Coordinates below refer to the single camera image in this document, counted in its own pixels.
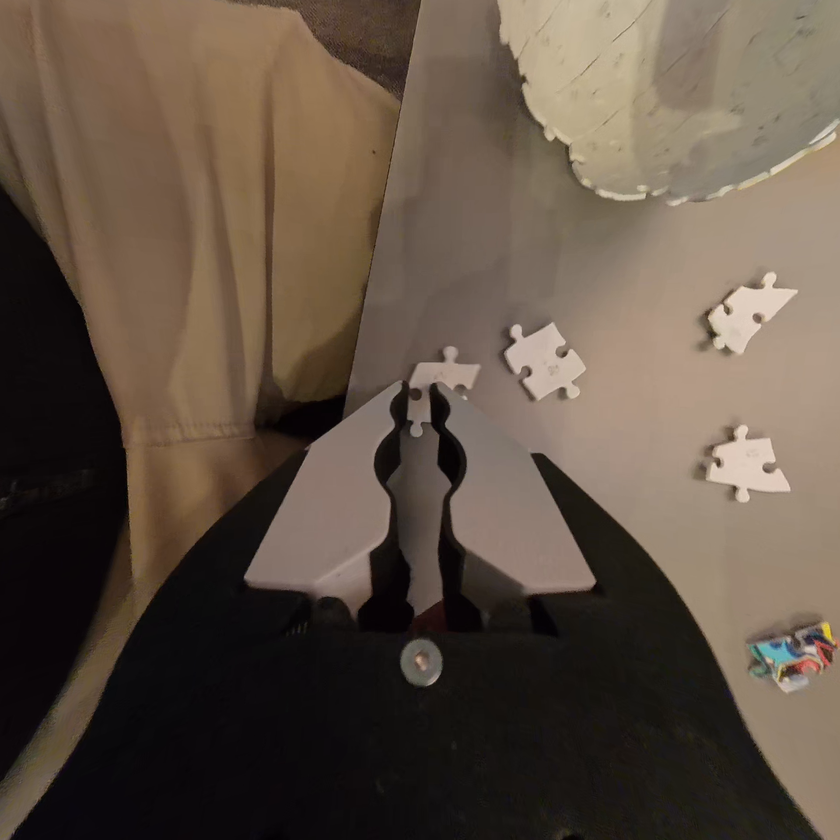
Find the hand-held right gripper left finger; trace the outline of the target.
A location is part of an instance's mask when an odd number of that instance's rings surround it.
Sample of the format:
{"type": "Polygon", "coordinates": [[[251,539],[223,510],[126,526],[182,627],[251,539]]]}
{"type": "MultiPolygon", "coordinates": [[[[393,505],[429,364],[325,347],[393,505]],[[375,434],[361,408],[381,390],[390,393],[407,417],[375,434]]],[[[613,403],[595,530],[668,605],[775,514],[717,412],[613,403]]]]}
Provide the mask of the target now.
{"type": "Polygon", "coordinates": [[[250,588],[336,599],[361,624],[407,623],[389,487],[406,414],[397,381],[308,447],[245,574],[250,588]]]}

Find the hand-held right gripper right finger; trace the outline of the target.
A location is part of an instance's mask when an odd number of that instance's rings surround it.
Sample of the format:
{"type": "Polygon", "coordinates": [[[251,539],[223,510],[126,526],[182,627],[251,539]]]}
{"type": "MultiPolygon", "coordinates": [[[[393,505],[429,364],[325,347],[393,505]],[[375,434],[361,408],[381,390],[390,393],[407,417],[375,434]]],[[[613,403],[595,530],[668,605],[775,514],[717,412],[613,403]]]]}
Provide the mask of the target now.
{"type": "Polygon", "coordinates": [[[530,451],[443,384],[429,389],[449,482],[437,544],[447,628],[479,631],[510,603],[590,592],[595,577],[530,451]]]}

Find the joined white puzzle pieces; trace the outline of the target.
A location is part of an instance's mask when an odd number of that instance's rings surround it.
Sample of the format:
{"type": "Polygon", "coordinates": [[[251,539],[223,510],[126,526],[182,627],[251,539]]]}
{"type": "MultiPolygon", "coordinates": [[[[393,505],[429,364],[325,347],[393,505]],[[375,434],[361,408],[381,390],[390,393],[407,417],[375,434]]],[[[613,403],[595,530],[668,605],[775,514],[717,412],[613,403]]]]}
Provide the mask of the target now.
{"type": "Polygon", "coordinates": [[[762,326],[797,295],[797,289],[779,288],[776,281],[776,273],[768,271],[756,284],[738,287],[708,312],[711,344],[716,350],[744,354],[762,326]]]}

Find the colourful puzzle piece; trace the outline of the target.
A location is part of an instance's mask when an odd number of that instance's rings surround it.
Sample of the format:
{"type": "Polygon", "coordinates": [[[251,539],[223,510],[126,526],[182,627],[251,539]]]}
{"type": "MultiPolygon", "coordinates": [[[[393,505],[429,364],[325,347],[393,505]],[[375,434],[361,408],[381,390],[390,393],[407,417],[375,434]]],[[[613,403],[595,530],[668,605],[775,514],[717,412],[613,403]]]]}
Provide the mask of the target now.
{"type": "Polygon", "coordinates": [[[786,694],[808,687],[838,656],[838,640],[827,621],[756,637],[746,647],[751,656],[749,674],[773,683],[786,694]]]}

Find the partly built puzzle ball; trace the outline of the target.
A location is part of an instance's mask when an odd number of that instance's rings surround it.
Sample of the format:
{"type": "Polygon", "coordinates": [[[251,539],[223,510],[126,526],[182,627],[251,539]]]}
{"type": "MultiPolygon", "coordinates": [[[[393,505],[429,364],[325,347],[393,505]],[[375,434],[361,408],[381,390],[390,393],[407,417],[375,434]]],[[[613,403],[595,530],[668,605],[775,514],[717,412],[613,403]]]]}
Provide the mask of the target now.
{"type": "Polygon", "coordinates": [[[709,201],[835,141],[838,1],[499,1],[548,141],[616,202],[709,201]]]}

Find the white puzzle piece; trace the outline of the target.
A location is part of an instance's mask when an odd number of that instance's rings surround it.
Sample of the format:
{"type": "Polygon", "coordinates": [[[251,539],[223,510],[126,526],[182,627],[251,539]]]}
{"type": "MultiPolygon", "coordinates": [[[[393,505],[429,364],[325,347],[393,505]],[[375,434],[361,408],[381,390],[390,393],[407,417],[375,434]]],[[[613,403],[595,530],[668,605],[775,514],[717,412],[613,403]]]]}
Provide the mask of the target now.
{"type": "Polygon", "coordinates": [[[712,448],[704,478],[710,484],[728,487],[739,503],[749,502],[756,492],[791,492],[789,480],[776,465],[771,439],[751,437],[746,424],[733,427],[730,438],[712,448]]]}
{"type": "Polygon", "coordinates": [[[581,389],[577,379],[585,372],[580,355],[566,347],[566,341],[554,322],[525,335],[520,324],[509,328],[511,344],[504,359],[511,373],[527,371],[520,384],[533,401],[562,392],[564,398],[577,398],[581,389]]]}
{"type": "Polygon", "coordinates": [[[413,438],[423,435],[424,425],[432,422],[429,387],[444,384],[453,391],[470,391],[481,370],[480,364],[458,362],[459,351],[454,346],[441,350],[437,361],[418,362],[408,380],[407,424],[413,438]]]}

